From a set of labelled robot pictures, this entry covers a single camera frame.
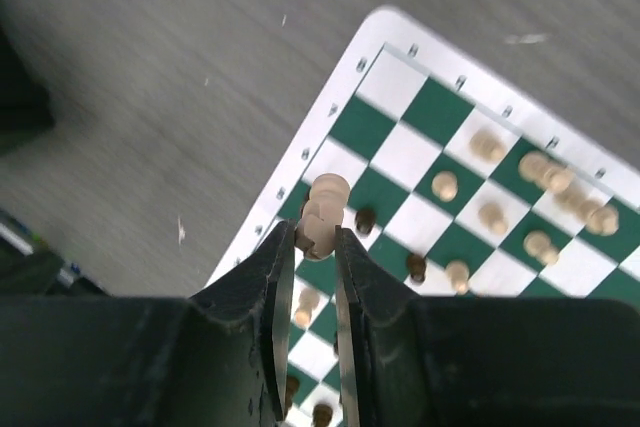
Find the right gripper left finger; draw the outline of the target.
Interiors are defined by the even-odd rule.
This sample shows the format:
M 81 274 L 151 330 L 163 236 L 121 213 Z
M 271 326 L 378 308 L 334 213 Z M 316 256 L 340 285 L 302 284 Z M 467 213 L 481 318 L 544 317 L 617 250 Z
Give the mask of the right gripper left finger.
M 193 296 L 208 321 L 189 376 L 190 426 L 277 426 L 285 417 L 293 221 Z

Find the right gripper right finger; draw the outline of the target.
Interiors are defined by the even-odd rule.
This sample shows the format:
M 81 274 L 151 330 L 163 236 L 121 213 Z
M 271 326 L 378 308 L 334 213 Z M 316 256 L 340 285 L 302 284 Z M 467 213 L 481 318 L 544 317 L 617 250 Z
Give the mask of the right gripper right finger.
M 336 229 L 341 400 L 349 426 L 426 426 L 430 409 L 409 302 L 417 294 Z

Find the light wooden chess piece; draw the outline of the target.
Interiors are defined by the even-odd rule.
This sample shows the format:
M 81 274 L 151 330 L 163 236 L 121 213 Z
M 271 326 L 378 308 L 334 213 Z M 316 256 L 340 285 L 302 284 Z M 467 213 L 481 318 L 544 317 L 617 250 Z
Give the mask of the light wooden chess piece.
M 321 261 L 335 249 L 335 229 L 344 219 L 351 188 L 340 175 L 325 173 L 317 177 L 304 203 L 296 227 L 295 246 L 310 261 Z

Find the green white chess board mat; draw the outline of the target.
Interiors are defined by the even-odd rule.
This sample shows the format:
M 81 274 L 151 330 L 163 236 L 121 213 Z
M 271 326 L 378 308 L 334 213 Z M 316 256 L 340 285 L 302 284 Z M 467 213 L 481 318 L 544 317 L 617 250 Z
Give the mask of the green white chess board mat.
M 424 296 L 639 309 L 639 173 L 401 10 L 361 24 L 215 277 L 350 185 L 343 226 Z

